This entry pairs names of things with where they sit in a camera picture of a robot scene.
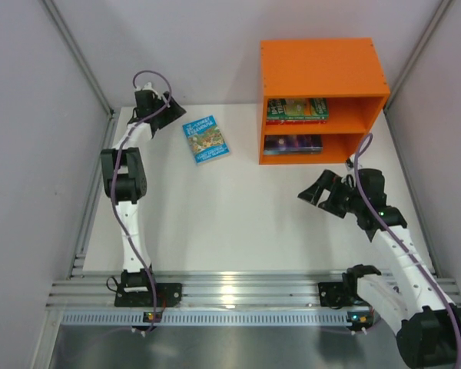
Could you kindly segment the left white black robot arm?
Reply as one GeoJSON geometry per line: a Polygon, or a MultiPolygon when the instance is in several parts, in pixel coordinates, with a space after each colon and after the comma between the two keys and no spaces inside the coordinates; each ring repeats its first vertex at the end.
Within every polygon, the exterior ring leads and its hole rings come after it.
{"type": "Polygon", "coordinates": [[[186,111],[174,101],[170,90],[161,94],[151,83],[136,87],[134,96],[136,106],[126,131],[112,148],[101,151],[100,159],[104,192],[121,229],[121,283],[129,291],[146,291],[154,278],[139,220],[141,199],[148,189],[139,141],[153,139],[186,111]]]}

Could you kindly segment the red treehouse book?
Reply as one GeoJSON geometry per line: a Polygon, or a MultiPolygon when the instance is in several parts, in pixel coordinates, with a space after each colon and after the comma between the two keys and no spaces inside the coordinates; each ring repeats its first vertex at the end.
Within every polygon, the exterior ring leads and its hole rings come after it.
{"type": "Polygon", "coordinates": [[[326,124],[327,120],[303,120],[303,119],[267,119],[266,125],[322,125],[326,124]]]}

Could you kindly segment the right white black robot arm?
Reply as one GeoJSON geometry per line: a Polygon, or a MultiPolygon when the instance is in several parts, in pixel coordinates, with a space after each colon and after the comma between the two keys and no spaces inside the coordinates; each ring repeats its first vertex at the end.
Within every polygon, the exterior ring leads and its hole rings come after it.
{"type": "Polygon", "coordinates": [[[325,170],[298,198],[339,218],[353,214],[396,280],[392,288],[373,265],[355,265],[342,274],[343,301],[365,301],[378,313],[406,366],[460,368],[461,307],[431,275],[400,210],[388,205],[382,171],[360,169],[342,178],[325,170]]]}

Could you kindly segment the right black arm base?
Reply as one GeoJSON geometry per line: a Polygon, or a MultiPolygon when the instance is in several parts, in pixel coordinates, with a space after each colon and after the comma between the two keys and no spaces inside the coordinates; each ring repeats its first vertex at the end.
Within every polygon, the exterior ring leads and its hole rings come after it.
{"type": "Polygon", "coordinates": [[[382,276],[382,273],[373,265],[357,264],[341,274],[341,281],[319,282],[320,306],[333,310],[367,306],[357,293],[358,280],[367,275],[382,276]]]}

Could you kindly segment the light blue treehouse book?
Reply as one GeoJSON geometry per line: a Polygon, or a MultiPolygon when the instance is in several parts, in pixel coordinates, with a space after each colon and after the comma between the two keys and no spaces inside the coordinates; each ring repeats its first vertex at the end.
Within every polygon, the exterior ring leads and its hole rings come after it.
{"type": "Polygon", "coordinates": [[[182,125],[196,165],[206,164],[231,153],[213,115],[182,125]]]}

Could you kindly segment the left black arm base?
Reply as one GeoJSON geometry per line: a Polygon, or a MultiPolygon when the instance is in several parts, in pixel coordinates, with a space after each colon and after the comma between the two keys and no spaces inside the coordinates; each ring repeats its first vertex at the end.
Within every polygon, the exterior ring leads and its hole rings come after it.
{"type": "Polygon", "coordinates": [[[110,276],[106,287],[114,292],[117,308],[172,308],[182,299],[183,285],[179,282],[156,282],[146,270],[128,272],[123,270],[119,278],[110,276]]]}

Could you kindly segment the dark purple galaxy book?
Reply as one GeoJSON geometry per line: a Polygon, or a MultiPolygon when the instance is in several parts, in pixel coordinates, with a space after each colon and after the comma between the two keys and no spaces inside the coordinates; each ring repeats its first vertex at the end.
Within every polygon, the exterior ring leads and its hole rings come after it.
{"type": "Polygon", "coordinates": [[[323,143],[319,135],[267,135],[264,150],[323,150],[323,143]]]}

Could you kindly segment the green treehouse book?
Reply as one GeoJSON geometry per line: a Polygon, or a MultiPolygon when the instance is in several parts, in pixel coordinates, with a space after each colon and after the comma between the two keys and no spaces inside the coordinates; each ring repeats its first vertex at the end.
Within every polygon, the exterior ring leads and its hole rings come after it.
{"type": "Polygon", "coordinates": [[[269,120],[327,120],[329,109],[324,98],[275,98],[267,102],[269,120]]]}

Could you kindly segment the teal ocean cover book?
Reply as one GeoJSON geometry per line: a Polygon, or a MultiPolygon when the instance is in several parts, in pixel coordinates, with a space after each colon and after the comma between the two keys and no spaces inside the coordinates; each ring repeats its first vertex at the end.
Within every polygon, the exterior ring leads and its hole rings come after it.
{"type": "Polygon", "coordinates": [[[278,156],[278,155],[320,155],[322,150],[306,150],[306,151],[279,151],[279,150],[264,150],[263,156],[278,156]]]}

